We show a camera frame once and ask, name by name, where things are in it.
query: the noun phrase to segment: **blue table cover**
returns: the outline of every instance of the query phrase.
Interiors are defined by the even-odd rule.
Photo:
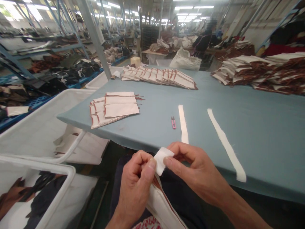
[[[203,148],[231,185],[305,204],[305,97],[249,86],[224,86],[209,72],[181,71],[194,78],[198,90],[110,80],[58,118],[122,146],[156,153],[162,146],[181,141],[178,105],[182,104],[189,143]],[[145,100],[138,101],[140,114],[91,130],[89,103],[106,92],[121,91],[143,96]],[[213,109],[243,166],[246,183],[236,180],[236,171],[208,116],[208,108]],[[171,116],[175,117],[176,130]]]

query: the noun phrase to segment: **pink thread snipper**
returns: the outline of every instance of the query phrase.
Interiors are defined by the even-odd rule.
[[[175,121],[174,116],[172,117],[172,126],[173,126],[173,129],[176,129],[176,121]]]

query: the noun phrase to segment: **hand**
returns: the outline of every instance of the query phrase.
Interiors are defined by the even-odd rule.
[[[124,166],[119,203],[112,221],[115,228],[130,228],[143,214],[149,197],[157,162],[152,155],[140,150]]]
[[[164,164],[204,201],[221,207],[225,198],[231,192],[231,187],[216,169],[207,153],[195,146],[182,142],[173,142],[168,146],[175,155],[164,158]],[[181,162],[187,161],[190,168]]]

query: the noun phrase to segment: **fabric bag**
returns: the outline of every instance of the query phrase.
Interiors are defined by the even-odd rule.
[[[199,71],[200,64],[201,59],[196,57],[190,57],[190,52],[184,50],[181,47],[169,66],[172,68],[182,68],[187,70]]]

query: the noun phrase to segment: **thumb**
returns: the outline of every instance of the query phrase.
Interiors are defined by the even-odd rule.
[[[184,164],[182,164],[180,161],[177,161],[175,158],[165,157],[163,159],[163,163],[167,166],[167,168],[173,171],[174,174],[179,176],[186,183],[192,178],[192,169],[186,167]]]
[[[149,192],[149,187],[153,182],[155,176],[155,171],[157,167],[157,161],[151,158],[147,164],[144,166],[141,172],[141,178],[139,179],[139,188],[144,192]]]

